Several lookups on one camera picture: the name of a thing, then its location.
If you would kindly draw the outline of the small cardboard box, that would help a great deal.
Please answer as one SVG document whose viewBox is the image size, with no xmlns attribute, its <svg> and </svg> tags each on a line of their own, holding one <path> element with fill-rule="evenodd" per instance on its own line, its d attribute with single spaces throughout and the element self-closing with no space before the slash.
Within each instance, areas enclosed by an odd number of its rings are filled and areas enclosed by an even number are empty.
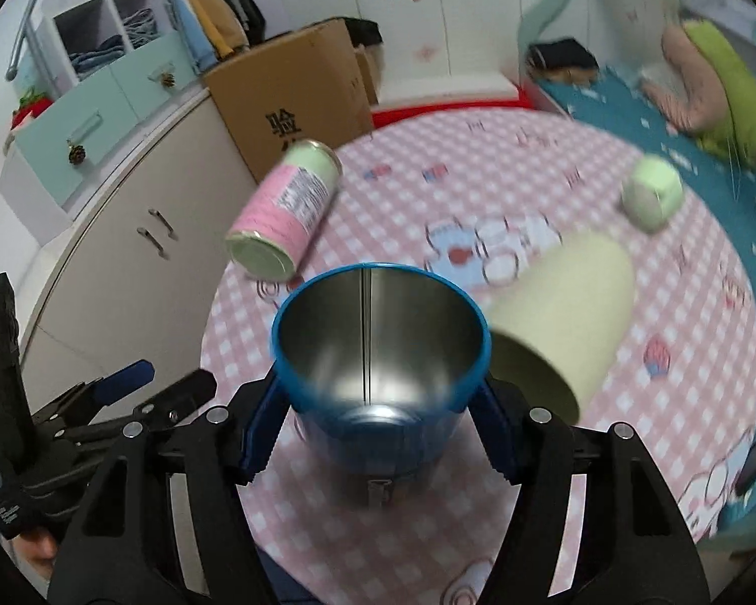
<svg viewBox="0 0 756 605">
<path fill-rule="evenodd" d="M 370 49 L 359 45 L 355 49 L 357 65 L 359 66 L 361 82 L 370 105 L 378 104 L 378 86 L 380 86 L 380 72 L 376 67 L 374 57 Z"/>
</svg>

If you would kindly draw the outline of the pink checkered tablecloth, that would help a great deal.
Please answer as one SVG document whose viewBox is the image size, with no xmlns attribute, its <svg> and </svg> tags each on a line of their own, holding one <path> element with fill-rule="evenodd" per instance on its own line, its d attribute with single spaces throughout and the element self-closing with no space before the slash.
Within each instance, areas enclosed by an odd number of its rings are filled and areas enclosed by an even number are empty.
<svg viewBox="0 0 756 605">
<path fill-rule="evenodd" d="M 594 533 L 571 444 L 613 503 L 656 500 L 661 575 L 708 595 L 695 545 L 756 428 L 756 244 L 692 157 L 669 219 L 622 190 L 647 156 L 524 109 L 437 112 L 293 146 L 230 228 L 202 344 L 244 420 L 262 555 L 326 603 L 578 594 Z"/>
</svg>

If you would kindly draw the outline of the mint drawer cabinet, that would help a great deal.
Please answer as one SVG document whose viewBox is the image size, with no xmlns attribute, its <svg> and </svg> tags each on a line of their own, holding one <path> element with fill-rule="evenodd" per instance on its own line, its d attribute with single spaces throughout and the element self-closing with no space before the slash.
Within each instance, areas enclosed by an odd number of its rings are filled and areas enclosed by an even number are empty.
<svg viewBox="0 0 756 605">
<path fill-rule="evenodd" d="M 96 71 L 15 132 L 0 193 L 38 245 L 72 224 L 115 148 L 195 81 L 171 31 Z"/>
</svg>

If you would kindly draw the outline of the large cardboard box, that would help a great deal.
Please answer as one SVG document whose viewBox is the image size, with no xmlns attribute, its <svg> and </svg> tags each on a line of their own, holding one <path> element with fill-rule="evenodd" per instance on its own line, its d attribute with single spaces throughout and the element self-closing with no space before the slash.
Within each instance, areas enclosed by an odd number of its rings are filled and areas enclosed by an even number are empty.
<svg viewBox="0 0 756 605">
<path fill-rule="evenodd" d="M 253 178 L 301 139 L 337 149 L 371 133 L 355 48 L 341 19 L 271 38 L 203 75 Z"/>
</svg>

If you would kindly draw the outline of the folded dark clothes pile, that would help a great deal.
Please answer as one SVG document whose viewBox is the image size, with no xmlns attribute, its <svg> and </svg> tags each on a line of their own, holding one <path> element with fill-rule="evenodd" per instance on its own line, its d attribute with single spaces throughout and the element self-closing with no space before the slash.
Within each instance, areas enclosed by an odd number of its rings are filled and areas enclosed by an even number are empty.
<svg viewBox="0 0 756 605">
<path fill-rule="evenodd" d="M 597 59 L 574 37 L 531 44 L 526 69 L 532 79 L 566 85 L 587 86 L 599 77 Z"/>
</svg>

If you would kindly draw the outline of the green and pink quilt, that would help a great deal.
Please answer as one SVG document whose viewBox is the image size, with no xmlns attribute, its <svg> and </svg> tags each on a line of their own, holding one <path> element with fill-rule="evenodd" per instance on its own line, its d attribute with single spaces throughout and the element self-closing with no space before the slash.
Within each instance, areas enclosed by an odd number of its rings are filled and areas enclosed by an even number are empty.
<svg viewBox="0 0 756 605">
<path fill-rule="evenodd" d="M 666 27 L 661 48 L 685 94 L 645 78 L 647 100 L 703 152 L 755 171 L 756 79 L 731 42 L 712 22 L 690 19 Z"/>
</svg>

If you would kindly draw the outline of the hanging clothes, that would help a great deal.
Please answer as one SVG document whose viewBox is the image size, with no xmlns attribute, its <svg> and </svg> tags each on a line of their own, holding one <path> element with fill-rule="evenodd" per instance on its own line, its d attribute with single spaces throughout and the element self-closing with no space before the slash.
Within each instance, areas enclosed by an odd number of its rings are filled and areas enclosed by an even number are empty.
<svg viewBox="0 0 756 605">
<path fill-rule="evenodd" d="M 198 74 L 266 40 L 266 18 L 255 0 L 166 0 Z"/>
</svg>

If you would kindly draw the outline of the pink green labelled can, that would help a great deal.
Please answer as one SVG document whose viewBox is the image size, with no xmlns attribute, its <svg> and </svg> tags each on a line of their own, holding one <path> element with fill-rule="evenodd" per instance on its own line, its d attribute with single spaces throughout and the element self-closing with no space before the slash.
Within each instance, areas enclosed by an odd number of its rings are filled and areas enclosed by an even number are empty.
<svg viewBox="0 0 756 605">
<path fill-rule="evenodd" d="M 226 234 L 230 258 L 255 280 L 292 279 L 328 213 L 341 175 L 337 154 L 322 142 L 303 139 L 290 146 Z"/>
</svg>

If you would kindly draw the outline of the light green mug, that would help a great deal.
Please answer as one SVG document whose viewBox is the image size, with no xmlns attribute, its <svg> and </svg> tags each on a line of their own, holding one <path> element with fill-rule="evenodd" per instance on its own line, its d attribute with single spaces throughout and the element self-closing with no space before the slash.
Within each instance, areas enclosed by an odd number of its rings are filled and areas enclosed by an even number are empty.
<svg viewBox="0 0 756 605">
<path fill-rule="evenodd" d="M 620 201 L 635 227 L 646 233 L 660 231 L 683 206 L 680 173 L 665 158 L 645 154 L 622 182 Z"/>
</svg>

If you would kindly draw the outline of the blue steel-lined cup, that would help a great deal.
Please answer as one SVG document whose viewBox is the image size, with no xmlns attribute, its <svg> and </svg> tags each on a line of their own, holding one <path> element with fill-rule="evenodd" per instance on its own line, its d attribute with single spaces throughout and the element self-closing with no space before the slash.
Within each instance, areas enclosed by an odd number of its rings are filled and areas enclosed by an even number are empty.
<svg viewBox="0 0 756 605">
<path fill-rule="evenodd" d="M 344 500 L 386 508 L 419 490 L 489 372 L 490 331 L 456 284 L 412 266 L 329 270 L 271 325 L 281 388 Z"/>
</svg>

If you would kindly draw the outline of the metal curved handrail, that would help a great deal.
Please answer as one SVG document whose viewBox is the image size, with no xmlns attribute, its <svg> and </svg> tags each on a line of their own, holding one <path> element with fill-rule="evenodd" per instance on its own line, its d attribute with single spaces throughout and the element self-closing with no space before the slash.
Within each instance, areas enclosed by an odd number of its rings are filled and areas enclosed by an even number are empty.
<svg viewBox="0 0 756 605">
<path fill-rule="evenodd" d="M 40 79 L 47 83 L 48 90 L 53 90 L 54 78 L 47 67 L 46 59 L 43 57 L 38 38 L 36 38 L 34 23 L 32 23 L 32 15 L 34 15 L 36 4 L 38 4 L 38 0 L 27 0 L 27 4 L 25 4 L 19 28 L 15 35 L 15 41 L 13 41 L 11 55 L 9 55 L 9 63 L 5 71 L 5 81 L 13 82 L 17 78 L 23 48 L 28 46 L 28 53 L 31 55 L 32 60 L 34 60 Z"/>
</svg>

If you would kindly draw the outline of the red mat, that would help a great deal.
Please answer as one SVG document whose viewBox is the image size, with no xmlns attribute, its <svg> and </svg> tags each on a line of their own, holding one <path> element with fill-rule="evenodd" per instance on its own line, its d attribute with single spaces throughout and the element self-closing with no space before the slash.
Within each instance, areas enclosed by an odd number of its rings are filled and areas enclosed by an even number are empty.
<svg viewBox="0 0 756 605">
<path fill-rule="evenodd" d="M 537 107 L 526 90 L 512 86 L 511 90 L 497 92 L 466 92 L 426 94 L 395 98 L 371 106 L 371 130 L 397 125 L 415 117 L 439 112 L 466 111 L 466 109 L 525 109 L 535 111 Z"/>
</svg>

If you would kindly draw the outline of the pale yellow cup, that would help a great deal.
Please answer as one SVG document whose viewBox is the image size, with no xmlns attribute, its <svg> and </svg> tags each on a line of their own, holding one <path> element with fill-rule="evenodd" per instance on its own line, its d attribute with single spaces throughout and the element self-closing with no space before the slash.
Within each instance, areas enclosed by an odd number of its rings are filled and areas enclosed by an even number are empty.
<svg viewBox="0 0 756 605">
<path fill-rule="evenodd" d="M 634 302 L 627 250 L 600 232 L 572 233 L 491 301 L 490 374 L 530 406 L 579 424 L 616 362 Z"/>
</svg>

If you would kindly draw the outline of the black clothes on box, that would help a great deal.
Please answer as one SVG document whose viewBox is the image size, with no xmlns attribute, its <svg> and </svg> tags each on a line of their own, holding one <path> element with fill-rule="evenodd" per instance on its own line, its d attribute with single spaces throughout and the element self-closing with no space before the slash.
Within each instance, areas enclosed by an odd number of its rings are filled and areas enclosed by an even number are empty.
<svg viewBox="0 0 756 605">
<path fill-rule="evenodd" d="M 370 19 L 343 17 L 353 48 L 370 48 L 384 43 L 380 25 Z"/>
</svg>

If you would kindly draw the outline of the white shelf unit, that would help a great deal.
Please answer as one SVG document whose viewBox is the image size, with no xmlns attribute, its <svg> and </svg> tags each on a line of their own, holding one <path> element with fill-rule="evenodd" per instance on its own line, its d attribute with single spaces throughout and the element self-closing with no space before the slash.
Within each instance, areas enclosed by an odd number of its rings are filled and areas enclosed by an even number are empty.
<svg viewBox="0 0 756 605">
<path fill-rule="evenodd" d="M 173 30 L 165 0 L 38 0 L 32 23 L 56 96 L 99 69 L 79 69 L 75 60 L 106 41 L 117 38 L 129 55 Z"/>
</svg>

